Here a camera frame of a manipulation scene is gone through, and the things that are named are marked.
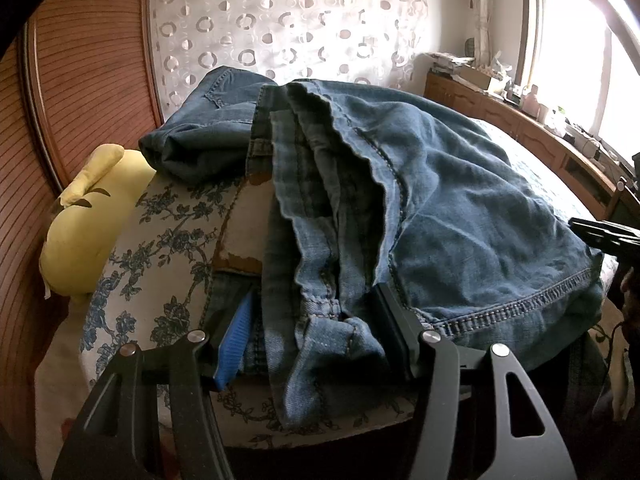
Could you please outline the blue denim jeans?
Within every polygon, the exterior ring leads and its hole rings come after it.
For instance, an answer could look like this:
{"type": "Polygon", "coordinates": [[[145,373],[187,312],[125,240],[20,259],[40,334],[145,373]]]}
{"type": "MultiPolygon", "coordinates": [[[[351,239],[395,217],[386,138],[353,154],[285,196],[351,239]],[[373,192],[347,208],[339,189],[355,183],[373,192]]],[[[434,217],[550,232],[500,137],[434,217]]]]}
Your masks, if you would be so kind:
{"type": "Polygon", "coordinates": [[[529,369],[599,319],[601,253],[480,126],[420,96],[219,67],[139,148],[186,184],[273,186],[262,326],[285,427],[361,411],[390,384],[378,284],[425,327],[502,342],[529,369]]]}

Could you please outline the wooden side cabinet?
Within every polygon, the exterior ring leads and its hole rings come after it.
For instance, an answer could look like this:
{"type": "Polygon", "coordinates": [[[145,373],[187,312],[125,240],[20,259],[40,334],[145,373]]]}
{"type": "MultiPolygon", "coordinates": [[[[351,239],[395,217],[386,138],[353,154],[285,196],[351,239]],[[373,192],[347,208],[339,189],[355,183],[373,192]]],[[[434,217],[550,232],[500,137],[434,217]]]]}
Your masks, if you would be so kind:
{"type": "Polygon", "coordinates": [[[596,219],[638,228],[639,200],[627,183],[605,177],[595,162],[533,118],[434,72],[427,73],[424,96],[507,133],[551,169],[596,219]]]}

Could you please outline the pink bottle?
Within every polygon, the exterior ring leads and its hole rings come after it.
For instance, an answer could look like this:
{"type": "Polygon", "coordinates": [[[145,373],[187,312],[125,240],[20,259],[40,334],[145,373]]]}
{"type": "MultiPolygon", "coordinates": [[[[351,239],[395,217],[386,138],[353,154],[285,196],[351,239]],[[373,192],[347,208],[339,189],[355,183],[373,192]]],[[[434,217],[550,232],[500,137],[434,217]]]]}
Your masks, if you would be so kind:
{"type": "Polygon", "coordinates": [[[540,103],[538,102],[538,86],[536,84],[532,84],[529,88],[529,92],[526,94],[524,101],[522,103],[522,111],[536,119],[540,110],[540,103]]]}

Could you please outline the yellow plush toy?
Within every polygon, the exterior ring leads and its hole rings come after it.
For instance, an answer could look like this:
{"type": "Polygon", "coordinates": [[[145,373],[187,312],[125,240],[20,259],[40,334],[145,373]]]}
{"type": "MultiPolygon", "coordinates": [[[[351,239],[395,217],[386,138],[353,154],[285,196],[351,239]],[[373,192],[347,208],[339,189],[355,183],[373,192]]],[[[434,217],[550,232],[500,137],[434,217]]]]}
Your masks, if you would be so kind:
{"type": "Polygon", "coordinates": [[[102,144],[54,204],[39,270],[50,292],[71,297],[96,289],[119,233],[155,170],[137,150],[102,144]]]}

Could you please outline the cardboard box on cabinet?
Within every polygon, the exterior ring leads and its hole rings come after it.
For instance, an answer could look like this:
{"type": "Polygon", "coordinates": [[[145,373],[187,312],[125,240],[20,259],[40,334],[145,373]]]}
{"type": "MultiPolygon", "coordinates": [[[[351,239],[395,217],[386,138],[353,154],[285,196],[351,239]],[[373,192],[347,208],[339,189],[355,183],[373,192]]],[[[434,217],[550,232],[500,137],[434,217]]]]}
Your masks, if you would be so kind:
{"type": "Polygon", "coordinates": [[[457,75],[469,84],[472,84],[483,91],[496,92],[503,89],[502,80],[494,76],[487,75],[481,70],[477,70],[471,66],[460,66],[458,68],[457,75]]]}

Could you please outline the rolled patterned curtain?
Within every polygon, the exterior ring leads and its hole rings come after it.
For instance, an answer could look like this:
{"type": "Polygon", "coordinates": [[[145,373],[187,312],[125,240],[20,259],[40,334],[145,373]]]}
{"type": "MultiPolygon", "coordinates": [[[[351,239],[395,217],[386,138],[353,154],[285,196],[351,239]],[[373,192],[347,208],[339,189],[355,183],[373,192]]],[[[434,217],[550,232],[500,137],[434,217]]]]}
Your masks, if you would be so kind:
{"type": "Polygon", "coordinates": [[[491,61],[490,21],[494,0],[471,0],[474,15],[474,58],[477,66],[491,61]]]}

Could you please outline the circle patterned sheer curtain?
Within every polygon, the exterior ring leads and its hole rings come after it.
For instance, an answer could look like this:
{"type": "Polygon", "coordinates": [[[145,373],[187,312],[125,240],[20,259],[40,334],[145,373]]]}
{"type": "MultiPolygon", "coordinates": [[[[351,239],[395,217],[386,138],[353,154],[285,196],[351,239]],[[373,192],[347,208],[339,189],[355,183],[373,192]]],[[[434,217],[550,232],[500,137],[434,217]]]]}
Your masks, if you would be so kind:
{"type": "Polygon", "coordinates": [[[406,88],[425,50],[427,0],[150,0],[164,116],[219,66],[406,88]]]}

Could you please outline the wooden louvered wardrobe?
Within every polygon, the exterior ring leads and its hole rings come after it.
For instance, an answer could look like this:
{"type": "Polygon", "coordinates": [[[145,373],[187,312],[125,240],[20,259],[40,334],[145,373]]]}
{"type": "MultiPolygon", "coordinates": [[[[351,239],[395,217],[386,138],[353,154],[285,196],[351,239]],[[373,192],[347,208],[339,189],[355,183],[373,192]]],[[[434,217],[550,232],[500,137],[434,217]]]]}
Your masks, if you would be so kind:
{"type": "Polygon", "coordinates": [[[62,301],[38,257],[55,197],[100,144],[162,118],[148,0],[1,0],[1,427],[35,454],[34,374],[62,301]]]}

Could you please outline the window with frame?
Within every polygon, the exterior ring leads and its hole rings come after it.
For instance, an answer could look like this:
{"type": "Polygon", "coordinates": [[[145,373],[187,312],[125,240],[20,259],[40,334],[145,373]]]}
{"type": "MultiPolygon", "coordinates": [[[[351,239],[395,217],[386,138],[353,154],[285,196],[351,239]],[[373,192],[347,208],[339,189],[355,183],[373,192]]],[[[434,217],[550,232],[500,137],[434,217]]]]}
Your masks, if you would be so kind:
{"type": "Polygon", "coordinates": [[[539,101],[618,159],[639,153],[639,74],[590,0],[529,0],[539,101]]]}

